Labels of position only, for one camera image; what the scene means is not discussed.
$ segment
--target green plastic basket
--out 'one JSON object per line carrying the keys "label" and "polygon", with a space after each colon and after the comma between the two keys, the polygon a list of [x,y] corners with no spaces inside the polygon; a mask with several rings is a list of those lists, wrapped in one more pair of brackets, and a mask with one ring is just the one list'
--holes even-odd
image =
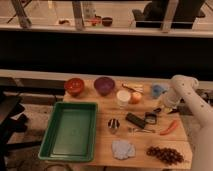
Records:
{"label": "green plastic basket", "polygon": [[57,102],[39,151],[39,159],[88,162],[94,157],[96,103]]}

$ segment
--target onion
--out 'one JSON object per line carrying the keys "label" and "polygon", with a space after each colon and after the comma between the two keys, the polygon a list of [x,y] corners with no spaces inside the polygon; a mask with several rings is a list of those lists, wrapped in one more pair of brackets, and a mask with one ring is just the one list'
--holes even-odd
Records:
{"label": "onion", "polygon": [[131,104],[137,104],[141,101],[142,95],[139,92],[133,92],[131,94],[130,103]]}

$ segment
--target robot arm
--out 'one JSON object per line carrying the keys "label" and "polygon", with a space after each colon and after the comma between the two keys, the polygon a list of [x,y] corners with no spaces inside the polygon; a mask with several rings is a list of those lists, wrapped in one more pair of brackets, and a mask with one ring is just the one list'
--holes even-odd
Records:
{"label": "robot arm", "polygon": [[213,109],[199,95],[198,80],[192,77],[176,75],[171,79],[171,88],[164,94],[163,103],[174,108],[181,98],[184,99],[194,116],[198,119],[201,130],[198,132],[192,171],[213,170]]}

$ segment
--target wooden tabletop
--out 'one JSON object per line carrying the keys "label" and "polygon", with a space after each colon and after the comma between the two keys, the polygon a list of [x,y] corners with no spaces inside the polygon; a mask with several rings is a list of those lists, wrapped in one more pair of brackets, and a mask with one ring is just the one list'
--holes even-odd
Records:
{"label": "wooden tabletop", "polygon": [[[116,81],[116,88],[109,95],[100,96],[93,87],[94,80],[84,80],[85,91],[77,97],[70,96],[67,92],[64,95],[65,102],[96,102],[98,103],[97,125],[96,125],[96,145],[95,155],[92,162],[87,165],[96,166],[121,166],[121,167],[140,167],[140,168],[171,168],[171,169],[190,169],[192,161],[192,151],[182,125],[178,113],[165,114],[160,113],[157,125],[147,125],[146,128],[155,129],[156,133],[129,133],[127,128],[135,127],[135,125],[125,120],[128,112],[134,113],[143,118],[144,113],[152,111],[159,107],[159,99],[154,100],[150,97],[150,83],[133,82],[144,85],[144,94],[142,100],[138,104],[128,104],[125,109],[120,109],[116,102],[116,92],[122,88],[122,83],[130,83],[128,81]],[[116,134],[111,134],[108,130],[107,123],[109,119],[116,118],[120,122],[120,128]],[[173,120],[179,120],[178,128],[164,136],[160,136],[159,132],[165,130]],[[134,144],[136,156],[126,160],[117,160],[113,158],[111,145],[113,140],[128,140]],[[157,158],[148,156],[146,149],[150,146],[159,146],[160,148],[175,148],[183,156],[185,161],[177,165],[166,165]]]}

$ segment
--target floor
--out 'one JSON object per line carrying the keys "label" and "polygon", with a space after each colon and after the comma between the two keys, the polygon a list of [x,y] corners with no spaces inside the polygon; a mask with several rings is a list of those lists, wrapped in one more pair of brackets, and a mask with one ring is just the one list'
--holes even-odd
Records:
{"label": "floor", "polygon": [[[113,17],[112,27],[135,27],[132,9],[140,9],[150,1],[93,2],[94,12],[102,17]],[[202,6],[205,18],[196,18],[193,30],[213,30],[213,0]],[[32,1],[25,8],[26,14],[35,25],[57,25],[59,19],[69,19],[74,26],[72,3],[69,1]],[[0,0],[0,24],[18,24],[11,1]]]}
{"label": "floor", "polygon": [[[56,101],[61,101],[62,96],[56,95],[38,95],[38,94],[26,94],[21,93],[21,104],[25,107],[24,114],[29,118],[28,130],[25,133],[16,133],[10,139],[12,142],[27,142],[42,140],[44,130],[47,126],[47,122],[50,113],[53,108],[53,104]],[[185,130],[187,132],[192,151],[194,151],[194,144],[197,131],[200,126],[196,119],[192,115],[188,115],[187,112],[183,112],[181,115]],[[12,151],[11,155],[6,159],[8,171],[47,171],[57,170],[64,171],[61,167],[50,167],[52,163],[46,163],[38,159],[39,147],[26,148],[21,150]],[[103,167],[78,167],[72,166],[75,171],[102,171]],[[116,168],[107,167],[106,171],[160,171],[156,169],[139,169],[139,168]]]}

